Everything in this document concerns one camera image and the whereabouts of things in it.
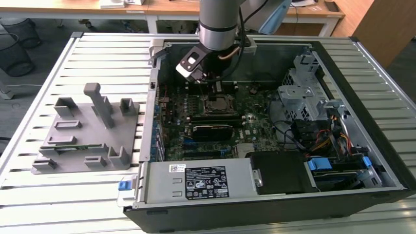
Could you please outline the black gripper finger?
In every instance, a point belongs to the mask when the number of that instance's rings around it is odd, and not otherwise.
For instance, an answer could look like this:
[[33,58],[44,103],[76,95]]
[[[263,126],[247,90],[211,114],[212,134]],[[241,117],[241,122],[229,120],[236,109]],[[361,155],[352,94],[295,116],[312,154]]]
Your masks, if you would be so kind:
[[223,94],[223,81],[216,81],[209,85],[209,101],[216,101]]

